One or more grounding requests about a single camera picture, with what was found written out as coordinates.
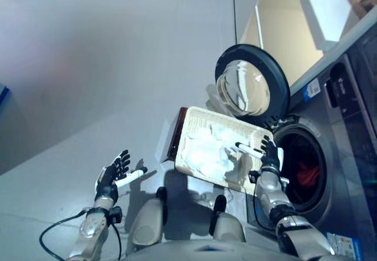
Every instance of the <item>white towel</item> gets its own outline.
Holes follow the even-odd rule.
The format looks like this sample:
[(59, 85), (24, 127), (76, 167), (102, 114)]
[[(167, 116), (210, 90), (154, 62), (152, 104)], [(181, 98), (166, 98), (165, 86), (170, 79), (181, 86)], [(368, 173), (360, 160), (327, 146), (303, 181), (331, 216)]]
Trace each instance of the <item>white towel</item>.
[(237, 152), (236, 142), (248, 144), (248, 140), (220, 124), (212, 124), (210, 128), (198, 128), (195, 133), (185, 138), (182, 158), (193, 170), (207, 177), (222, 181), (225, 173), (234, 169), (228, 154)]

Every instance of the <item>laundry basket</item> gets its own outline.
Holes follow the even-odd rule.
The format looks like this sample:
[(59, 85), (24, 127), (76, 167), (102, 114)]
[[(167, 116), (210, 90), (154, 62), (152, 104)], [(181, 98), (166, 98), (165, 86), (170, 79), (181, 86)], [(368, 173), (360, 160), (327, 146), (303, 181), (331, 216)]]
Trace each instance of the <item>laundry basket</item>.
[(237, 166), (237, 179), (232, 181), (226, 178), (218, 180), (212, 177), (206, 177), (198, 170), (190, 168), (184, 162), (181, 154), (184, 149), (187, 135), (195, 133), (199, 128), (210, 128), (210, 125), (213, 123), (232, 129), (237, 134), (240, 134), (241, 136), (250, 140), (250, 146), (253, 147), (259, 148), (264, 136), (273, 138), (272, 133), (264, 128), (257, 127), (244, 121), (202, 108), (190, 107), (186, 112), (186, 117), (182, 127), (176, 157), (176, 169), (189, 176), (197, 177), (198, 179), (205, 180), (219, 186), (228, 187), (230, 189), (252, 195), (254, 192), (254, 184), (249, 182), (248, 173), (250, 170), (258, 170), (261, 167), (262, 162), (258, 158), (240, 153), (239, 156), (241, 163)]

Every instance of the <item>washing machine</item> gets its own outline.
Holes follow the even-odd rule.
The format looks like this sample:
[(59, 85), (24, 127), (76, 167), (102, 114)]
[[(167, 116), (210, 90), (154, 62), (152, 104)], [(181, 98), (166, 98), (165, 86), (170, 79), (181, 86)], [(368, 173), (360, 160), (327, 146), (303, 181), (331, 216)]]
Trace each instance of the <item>washing machine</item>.
[[(215, 72), (221, 108), (271, 130), (284, 149), (295, 208), (355, 260), (376, 255), (376, 36), (374, 22), (292, 96), (279, 64), (252, 45), (227, 49)], [(246, 199), (249, 223), (256, 213), (271, 226)]]

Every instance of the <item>white label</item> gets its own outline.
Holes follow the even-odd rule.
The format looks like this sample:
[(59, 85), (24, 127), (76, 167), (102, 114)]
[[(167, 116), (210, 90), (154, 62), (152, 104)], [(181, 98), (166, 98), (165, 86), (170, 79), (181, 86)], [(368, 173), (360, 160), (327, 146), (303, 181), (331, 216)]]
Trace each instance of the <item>white label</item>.
[(362, 260), (359, 252), (360, 248), (355, 248), (354, 246), (356, 244), (355, 240), (333, 233), (327, 233), (327, 238), (336, 254), (346, 256), (353, 260)]
[(320, 86), (319, 86), (318, 78), (315, 78), (311, 83), (309, 83), (307, 85), (306, 90), (307, 90), (307, 96), (309, 96), (309, 98), (312, 98), (318, 93), (320, 93)]

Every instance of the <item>black cable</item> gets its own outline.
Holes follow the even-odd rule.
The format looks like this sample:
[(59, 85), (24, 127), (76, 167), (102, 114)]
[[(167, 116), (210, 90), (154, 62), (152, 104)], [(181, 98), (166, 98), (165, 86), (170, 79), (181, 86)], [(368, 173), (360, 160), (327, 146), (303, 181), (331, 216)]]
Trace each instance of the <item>black cable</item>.
[(118, 242), (119, 242), (119, 256), (118, 256), (118, 260), (120, 260), (120, 257), (122, 255), (122, 243), (120, 241), (119, 231), (118, 231), (117, 227), (114, 225), (114, 223), (111, 223), (111, 225), (113, 226), (113, 228), (115, 230), (115, 233), (117, 234), (117, 237), (118, 237)]
[(64, 259), (62, 257), (60, 257), (59, 255), (55, 254), (54, 252), (52, 252), (51, 250), (49, 250), (49, 248), (47, 248), (47, 246), (43, 243), (43, 236), (46, 234), (46, 232), (48, 232), (49, 230), (51, 230), (53, 227), (56, 227), (58, 226), (59, 224), (62, 224), (62, 223), (65, 223), (67, 221), (70, 221), (70, 220), (73, 220), (73, 219), (77, 219), (79, 217), (81, 217), (83, 214), (85, 214), (86, 211), (82, 210), (80, 211), (77, 215), (75, 216), (72, 216), (72, 217), (69, 217), (69, 218), (66, 218), (66, 219), (63, 219), (63, 220), (60, 220), (58, 222), (56, 222), (55, 224), (52, 224), (50, 225), (50, 227), (48, 227), (47, 229), (45, 229), (41, 235), (39, 236), (39, 243), (40, 245), (42, 246), (42, 248), (48, 253), (50, 254), (52, 257), (58, 259), (59, 261), (64, 261)]
[(253, 208), (254, 208), (254, 216), (255, 216), (255, 221), (257, 222), (258, 226), (260, 226), (262, 229), (264, 230), (268, 230), (268, 231), (275, 231), (275, 229), (269, 229), (268, 227), (265, 227), (263, 226), (259, 220), (258, 220), (258, 215), (257, 215), (257, 210), (255, 208), (255, 189), (257, 188), (257, 182), (258, 182), (258, 178), (255, 182), (255, 187), (254, 187), (254, 194), (253, 194)]

